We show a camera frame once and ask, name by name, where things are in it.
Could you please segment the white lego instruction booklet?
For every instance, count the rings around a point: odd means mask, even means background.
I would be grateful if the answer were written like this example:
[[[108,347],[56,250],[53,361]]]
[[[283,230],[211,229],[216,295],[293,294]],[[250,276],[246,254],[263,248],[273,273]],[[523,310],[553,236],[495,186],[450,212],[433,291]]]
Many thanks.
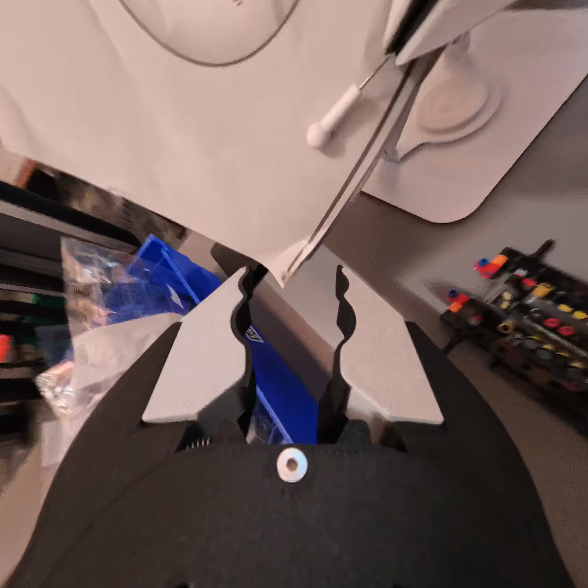
[[[1,143],[264,264],[277,279],[383,118],[393,63],[324,151],[306,132],[381,54],[389,1],[298,1],[226,67],[168,52],[119,1],[1,1]]]

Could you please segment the black lego model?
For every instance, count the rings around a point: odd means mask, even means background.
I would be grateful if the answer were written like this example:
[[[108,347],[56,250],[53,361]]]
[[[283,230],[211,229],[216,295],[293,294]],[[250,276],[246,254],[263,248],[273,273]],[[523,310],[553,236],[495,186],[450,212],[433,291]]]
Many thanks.
[[[472,342],[533,388],[539,400],[587,426],[587,281],[546,260],[556,241],[533,253],[503,248],[473,264],[487,283],[475,295],[451,289],[441,321],[451,330],[443,352]]]

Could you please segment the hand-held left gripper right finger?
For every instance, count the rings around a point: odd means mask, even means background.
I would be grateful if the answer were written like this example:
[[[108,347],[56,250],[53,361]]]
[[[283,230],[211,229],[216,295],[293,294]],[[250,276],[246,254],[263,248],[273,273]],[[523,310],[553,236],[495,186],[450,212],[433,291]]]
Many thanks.
[[[440,426],[444,416],[402,315],[352,270],[336,269],[332,377],[319,401],[317,441],[334,444],[362,421],[372,442],[399,422]]]

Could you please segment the clear plastic bag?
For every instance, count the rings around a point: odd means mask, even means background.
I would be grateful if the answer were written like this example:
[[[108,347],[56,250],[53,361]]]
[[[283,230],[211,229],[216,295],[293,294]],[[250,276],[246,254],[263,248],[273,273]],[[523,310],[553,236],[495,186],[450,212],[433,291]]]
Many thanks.
[[[183,310],[158,266],[73,238],[61,242],[70,346],[35,383],[59,419],[87,415]]]

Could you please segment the white monitor stand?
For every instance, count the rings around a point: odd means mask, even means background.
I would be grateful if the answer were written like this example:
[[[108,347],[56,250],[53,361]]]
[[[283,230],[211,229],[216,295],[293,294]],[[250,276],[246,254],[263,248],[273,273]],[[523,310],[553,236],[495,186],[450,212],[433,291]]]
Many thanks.
[[[488,100],[457,129],[427,129],[426,94],[460,61],[489,85]],[[439,59],[363,191],[433,223],[469,216],[586,76],[587,1],[515,2]]]

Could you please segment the blue plastic bin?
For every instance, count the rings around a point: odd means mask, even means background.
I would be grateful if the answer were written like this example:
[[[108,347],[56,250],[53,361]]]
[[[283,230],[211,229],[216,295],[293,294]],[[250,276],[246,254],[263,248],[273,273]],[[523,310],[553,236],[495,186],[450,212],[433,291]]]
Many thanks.
[[[136,252],[149,268],[151,281],[163,286],[174,308],[191,311],[221,286],[209,270],[151,234]],[[245,338],[252,350],[261,423],[253,425],[262,443],[315,444],[318,404],[257,326]]]

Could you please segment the silver-edged computer monitor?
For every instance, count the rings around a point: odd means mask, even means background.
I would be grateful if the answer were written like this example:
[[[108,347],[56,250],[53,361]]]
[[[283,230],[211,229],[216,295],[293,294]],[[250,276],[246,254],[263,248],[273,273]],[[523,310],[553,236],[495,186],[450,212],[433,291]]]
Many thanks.
[[[387,65],[401,68],[401,80],[393,91],[373,134],[361,152],[358,163],[343,182],[324,216],[300,247],[288,267],[281,271],[278,283],[284,286],[302,263],[320,245],[330,225],[347,202],[357,194],[393,127],[415,101],[416,91],[438,59],[440,51],[460,36],[469,33],[513,1],[391,1],[382,36],[381,56],[370,66],[365,78],[353,84],[365,87]]]

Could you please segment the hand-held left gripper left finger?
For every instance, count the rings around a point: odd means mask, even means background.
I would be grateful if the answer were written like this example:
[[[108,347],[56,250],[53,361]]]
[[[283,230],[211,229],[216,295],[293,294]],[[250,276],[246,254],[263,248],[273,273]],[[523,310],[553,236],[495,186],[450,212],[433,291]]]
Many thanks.
[[[248,273],[246,267],[237,270],[182,318],[143,422],[221,424],[246,411],[252,369],[237,311]]]

